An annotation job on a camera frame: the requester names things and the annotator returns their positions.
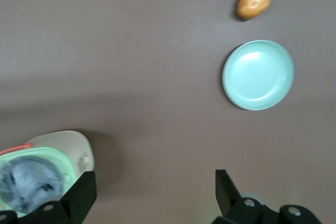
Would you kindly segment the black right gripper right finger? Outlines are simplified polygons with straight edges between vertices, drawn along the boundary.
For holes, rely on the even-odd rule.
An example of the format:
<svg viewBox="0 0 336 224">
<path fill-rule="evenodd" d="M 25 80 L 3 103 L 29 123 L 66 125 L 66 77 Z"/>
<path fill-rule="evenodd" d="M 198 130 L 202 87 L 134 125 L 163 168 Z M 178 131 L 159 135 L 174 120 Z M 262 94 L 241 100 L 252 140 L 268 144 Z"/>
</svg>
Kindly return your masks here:
<svg viewBox="0 0 336 224">
<path fill-rule="evenodd" d="M 228 172 L 215 172 L 215 195 L 221 216 L 214 223 L 278 223 L 278 213 L 238 191 Z"/>
</svg>

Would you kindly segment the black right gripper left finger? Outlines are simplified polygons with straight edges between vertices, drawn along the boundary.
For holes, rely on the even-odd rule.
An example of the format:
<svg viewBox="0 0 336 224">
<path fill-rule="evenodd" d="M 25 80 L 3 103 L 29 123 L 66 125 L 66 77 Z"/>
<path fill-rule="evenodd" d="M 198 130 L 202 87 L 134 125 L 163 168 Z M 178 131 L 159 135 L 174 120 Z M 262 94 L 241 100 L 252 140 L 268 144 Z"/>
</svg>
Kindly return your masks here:
<svg viewBox="0 0 336 224">
<path fill-rule="evenodd" d="M 84 172 L 60 200 L 40 205 L 18 223 L 83 223 L 96 199 L 96 174 Z"/>
</svg>

